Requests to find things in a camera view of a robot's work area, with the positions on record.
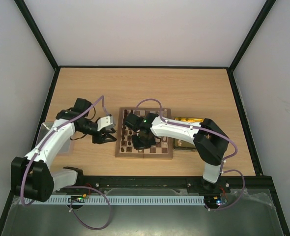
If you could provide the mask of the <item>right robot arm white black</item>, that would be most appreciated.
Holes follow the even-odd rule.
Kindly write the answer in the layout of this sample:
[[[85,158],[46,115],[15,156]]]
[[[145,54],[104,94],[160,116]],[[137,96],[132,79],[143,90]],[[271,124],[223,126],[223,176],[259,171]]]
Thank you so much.
[[[145,118],[129,113],[124,125],[136,132],[131,138],[136,150],[151,148],[156,145],[158,137],[178,139],[194,145],[205,162],[203,189],[211,193],[219,187],[220,168],[229,138],[213,120],[205,118],[202,122],[184,122],[154,113],[148,113]]]

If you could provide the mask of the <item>wooden folding chess board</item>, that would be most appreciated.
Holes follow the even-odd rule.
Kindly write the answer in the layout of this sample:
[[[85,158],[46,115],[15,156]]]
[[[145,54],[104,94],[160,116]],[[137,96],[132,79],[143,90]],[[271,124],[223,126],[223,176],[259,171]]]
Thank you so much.
[[[154,147],[142,150],[136,150],[132,145],[132,135],[137,134],[133,130],[126,127],[123,122],[129,113],[134,113],[137,116],[145,117],[148,113],[159,114],[158,108],[139,108],[134,111],[131,107],[121,107],[119,109],[118,125],[117,125],[117,141],[115,148],[115,157],[117,158],[141,158],[141,159],[172,159],[173,158],[173,139],[161,137],[161,142]],[[121,135],[125,136],[125,145],[121,144],[123,140]]]

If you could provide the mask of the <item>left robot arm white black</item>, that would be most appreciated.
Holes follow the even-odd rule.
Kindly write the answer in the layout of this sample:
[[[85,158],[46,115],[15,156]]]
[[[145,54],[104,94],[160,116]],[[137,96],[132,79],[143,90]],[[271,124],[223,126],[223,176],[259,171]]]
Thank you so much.
[[[76,184],[79,172],[71,168],[51,173],[50,166],[63,145],[75,132],[99,135],[113,124],[110,114],[93,122],[88,112],[62,110],[44,138],[24,157],[15,157],[11,163],[11,190],[27,206],[26,199],[45,202],[53,192]]]

